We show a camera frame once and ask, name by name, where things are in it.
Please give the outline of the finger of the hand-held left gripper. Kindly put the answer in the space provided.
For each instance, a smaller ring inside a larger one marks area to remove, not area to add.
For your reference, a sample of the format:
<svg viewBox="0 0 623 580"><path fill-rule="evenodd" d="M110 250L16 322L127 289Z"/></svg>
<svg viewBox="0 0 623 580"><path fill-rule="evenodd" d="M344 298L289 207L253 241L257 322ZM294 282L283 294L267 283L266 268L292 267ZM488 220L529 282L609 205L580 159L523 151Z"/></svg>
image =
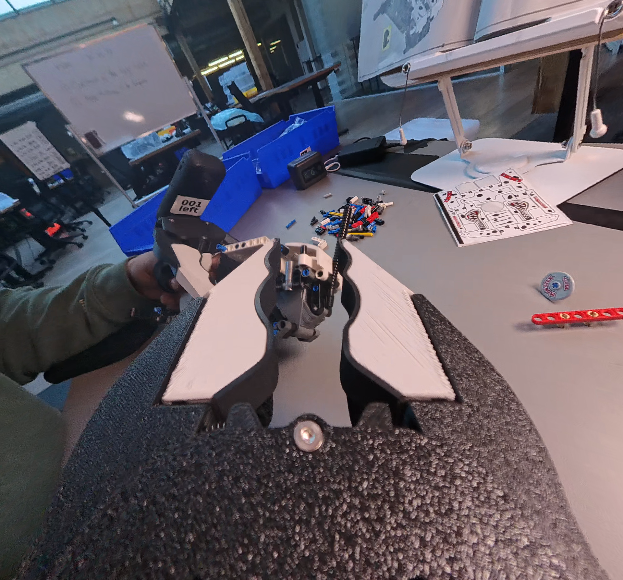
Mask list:
<svg viewBox="0 0 623 580"><path fill-rule="evenodd" d="M210 271L216 268L220 258L220 252L212 255L195 248L179 248L178 284L193 298L206 298L214 287Z"/></svg>

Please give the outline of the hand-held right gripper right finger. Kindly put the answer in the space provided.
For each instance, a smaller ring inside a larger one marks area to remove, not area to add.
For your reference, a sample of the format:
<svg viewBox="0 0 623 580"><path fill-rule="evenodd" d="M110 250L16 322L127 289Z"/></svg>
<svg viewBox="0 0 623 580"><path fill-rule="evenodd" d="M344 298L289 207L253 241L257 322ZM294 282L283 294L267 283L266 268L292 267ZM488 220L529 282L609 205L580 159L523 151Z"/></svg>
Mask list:
<svg viewBox="0 0 623 580"><path fill-rule="evenodd" d="M454 401L440 356L416 309L414 292L348 241L339 241L345 373L367 377L401 400Z"/></svg>

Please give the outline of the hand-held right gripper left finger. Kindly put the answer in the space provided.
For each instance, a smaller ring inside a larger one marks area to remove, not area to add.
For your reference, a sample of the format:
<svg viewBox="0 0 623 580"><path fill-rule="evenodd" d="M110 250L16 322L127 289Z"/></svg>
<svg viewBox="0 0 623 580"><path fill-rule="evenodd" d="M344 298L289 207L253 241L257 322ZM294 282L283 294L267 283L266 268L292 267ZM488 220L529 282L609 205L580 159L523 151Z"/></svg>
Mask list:
<svg viewBox="0 0 623 580"><path fill-rule="evenodd" d="M161 403L260 407L275 391L278 358L269 317L276 306L279 240L265 240L201 300Z"/></svg>

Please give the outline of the toy brick model car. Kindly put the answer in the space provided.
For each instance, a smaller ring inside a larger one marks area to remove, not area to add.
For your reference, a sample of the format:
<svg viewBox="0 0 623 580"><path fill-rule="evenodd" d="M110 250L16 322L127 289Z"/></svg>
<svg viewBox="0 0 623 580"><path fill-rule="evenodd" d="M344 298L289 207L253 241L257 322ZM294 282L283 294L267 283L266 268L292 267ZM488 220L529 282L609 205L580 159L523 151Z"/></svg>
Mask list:
<svg viewBox="0 0 623 580"><path fill-rule="evenodd" d="M219 326L219 336L231 329L253 348L267 342L268 351L281 338L315 340L319 325L331 315L332 296L341 288L326 242L282 244L276 266L263 264L271 245L265 236L226 239L217 271L225 284L213 287L201 312L213 328Z"/></svg>

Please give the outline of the instruction booklet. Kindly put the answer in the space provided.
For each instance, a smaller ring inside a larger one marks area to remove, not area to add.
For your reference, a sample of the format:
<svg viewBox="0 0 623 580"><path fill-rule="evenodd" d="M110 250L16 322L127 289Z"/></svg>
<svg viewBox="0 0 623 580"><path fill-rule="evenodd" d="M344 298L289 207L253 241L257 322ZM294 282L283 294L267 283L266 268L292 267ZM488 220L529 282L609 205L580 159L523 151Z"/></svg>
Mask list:
<svg viewBox="0 0 623 580"><path fill-rule="evenodd" d="M363 0L358 78L409 80L596 39L615 0Z"/></svg>

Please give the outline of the person's left forearm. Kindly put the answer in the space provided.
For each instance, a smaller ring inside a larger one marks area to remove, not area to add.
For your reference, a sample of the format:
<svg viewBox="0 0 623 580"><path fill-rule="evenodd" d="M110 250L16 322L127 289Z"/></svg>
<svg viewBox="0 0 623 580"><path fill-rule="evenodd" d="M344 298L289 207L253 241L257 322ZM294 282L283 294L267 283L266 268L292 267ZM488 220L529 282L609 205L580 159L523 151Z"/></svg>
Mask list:
<svg viewBox="0 0 623 580"><path fill-rule="evenodd" d="M62 287L1 290L1 373L19 385L97 344L153 302L132 286L127 260L89 269Z"/></svg>

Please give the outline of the person's left hand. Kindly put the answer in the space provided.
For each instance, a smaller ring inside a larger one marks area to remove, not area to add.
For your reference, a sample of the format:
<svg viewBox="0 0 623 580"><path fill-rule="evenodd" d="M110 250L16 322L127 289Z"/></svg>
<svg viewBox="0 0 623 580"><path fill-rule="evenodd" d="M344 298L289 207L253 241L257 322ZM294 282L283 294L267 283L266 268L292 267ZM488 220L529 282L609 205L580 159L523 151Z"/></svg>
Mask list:
<svg viewBox="0 0 623 580"><path fill-rule="evenodd" d="M168 280L164 288L156 276L158 259L153 251L130 257L126 263L128 279L134 289L144 298L158 301L172 311L179 311L180 298L185 292L175 277Z"/></svg>

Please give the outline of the small black box device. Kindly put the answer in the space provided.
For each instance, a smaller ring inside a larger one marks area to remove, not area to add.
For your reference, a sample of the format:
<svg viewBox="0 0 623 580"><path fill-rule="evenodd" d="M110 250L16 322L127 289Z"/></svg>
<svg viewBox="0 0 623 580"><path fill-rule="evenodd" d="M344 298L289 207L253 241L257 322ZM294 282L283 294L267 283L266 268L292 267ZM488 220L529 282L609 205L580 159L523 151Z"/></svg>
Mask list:
<svg viewBox="0 0 623 580"><path fill-rule="evenodd" d="M296 190L304 190L327 177L323 156L318 151L302 153L287 164L287 170Z"/></svg>

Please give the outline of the pile of small brick pieces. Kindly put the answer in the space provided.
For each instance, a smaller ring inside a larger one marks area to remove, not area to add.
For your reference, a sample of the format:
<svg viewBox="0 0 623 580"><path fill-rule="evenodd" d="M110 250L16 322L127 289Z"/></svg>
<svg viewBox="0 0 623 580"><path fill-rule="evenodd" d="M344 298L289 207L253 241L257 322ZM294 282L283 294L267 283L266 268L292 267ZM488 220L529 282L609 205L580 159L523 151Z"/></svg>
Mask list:
<svg viewBox="0 0 623 580"><path fill-rule="evenodd" d="M347 203L335 210L319 210L319 217L310 220L317 236L334 236L351 241L371 238L385 225L385 211L394 205L385 195L376 197L350 196Z"/></svg>

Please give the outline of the sticker sheet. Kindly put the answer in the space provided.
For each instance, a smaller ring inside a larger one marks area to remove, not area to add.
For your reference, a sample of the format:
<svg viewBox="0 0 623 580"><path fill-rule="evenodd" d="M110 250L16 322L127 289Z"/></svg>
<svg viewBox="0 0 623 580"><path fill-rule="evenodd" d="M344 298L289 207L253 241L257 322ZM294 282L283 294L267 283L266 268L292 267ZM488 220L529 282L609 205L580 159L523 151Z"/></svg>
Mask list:
<svg viewBox="0 0 623 580"><path fill-rule="evenodd" d="M549 231L571 220L514 170L434 194L458 247Z"/></svg>

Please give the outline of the dark background table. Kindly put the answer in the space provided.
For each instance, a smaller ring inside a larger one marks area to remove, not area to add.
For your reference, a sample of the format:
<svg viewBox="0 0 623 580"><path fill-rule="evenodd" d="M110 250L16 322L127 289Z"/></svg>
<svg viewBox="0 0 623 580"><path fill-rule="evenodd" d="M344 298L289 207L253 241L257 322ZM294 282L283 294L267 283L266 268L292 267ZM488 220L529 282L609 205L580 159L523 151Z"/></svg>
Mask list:
<svg viewBox="0 0 623 580"><path fill-rule="evenodd" d="M281 86L274 87L268 91L263 91L252 97L248 101L248 105L256 105L260 107L263 105L272 106L272 104L275 104L279 110L279 118L287 120L291 115L293 115L290 101L295 95L294 92L299 89L306 89L310 87L315 99L316 108L322 109L325 104L318 84L324 79L327 79L332 72L339 71L340 66L341 62L338 62L327 68L293 79Z"/></svg>

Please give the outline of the black power brick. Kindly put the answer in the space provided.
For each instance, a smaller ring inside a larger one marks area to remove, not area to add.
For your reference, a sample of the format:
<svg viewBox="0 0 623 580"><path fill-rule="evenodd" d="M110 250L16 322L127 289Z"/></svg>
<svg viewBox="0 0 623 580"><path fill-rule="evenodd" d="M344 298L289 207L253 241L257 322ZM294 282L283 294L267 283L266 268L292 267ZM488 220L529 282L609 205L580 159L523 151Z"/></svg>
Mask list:
<svg viewBox="0 0 623 580"><path fill-rule="evenodd" d="M340 169L377 163L385 158L387 140L384 135L363 138L347 145L337 155Z"/></svg>

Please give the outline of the red brick beam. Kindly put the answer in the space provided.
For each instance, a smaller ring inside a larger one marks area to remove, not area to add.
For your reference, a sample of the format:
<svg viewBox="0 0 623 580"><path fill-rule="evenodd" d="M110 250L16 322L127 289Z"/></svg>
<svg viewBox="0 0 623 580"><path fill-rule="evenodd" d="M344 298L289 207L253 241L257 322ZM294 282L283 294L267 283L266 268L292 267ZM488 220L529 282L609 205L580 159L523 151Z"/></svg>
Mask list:
<svg viewBox="0 0 623 580"><path fill-rule="evenodd" d="M537 313L531 322L539 327L570 327L572 325L591 326L609 321L622 321L622 307L591 308L587 310L549 311Z"/></svg>

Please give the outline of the small white stand base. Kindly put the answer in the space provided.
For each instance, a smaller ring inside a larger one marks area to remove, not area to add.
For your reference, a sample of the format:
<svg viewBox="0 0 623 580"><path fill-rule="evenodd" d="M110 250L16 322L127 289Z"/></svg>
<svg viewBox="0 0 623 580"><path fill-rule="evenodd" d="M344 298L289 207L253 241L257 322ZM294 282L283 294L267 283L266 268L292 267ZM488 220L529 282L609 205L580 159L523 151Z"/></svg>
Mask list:
<svg viewBox="0 0 623 580"><path fill-rule="evenodd" d="M395 143L398 147L404 146L402 139L409 141L448 140L454 141L454 133L450 121L443 118L414 118L403 122L400 128L395 128L385 134L388 143Z"/></svg>

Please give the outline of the small white wall chart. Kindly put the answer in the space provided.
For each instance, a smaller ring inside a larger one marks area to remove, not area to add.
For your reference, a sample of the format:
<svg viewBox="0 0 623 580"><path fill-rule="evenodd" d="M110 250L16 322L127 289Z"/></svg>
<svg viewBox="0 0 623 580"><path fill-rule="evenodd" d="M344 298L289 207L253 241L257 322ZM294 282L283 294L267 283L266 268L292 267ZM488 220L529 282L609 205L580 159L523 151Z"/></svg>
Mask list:
<svg viewBox="0 0 623 580"><path fill-rule="evenodd" d="M70 164L37 128L28 121L1 134L1 141L40 181L70 168Z"/></svg>

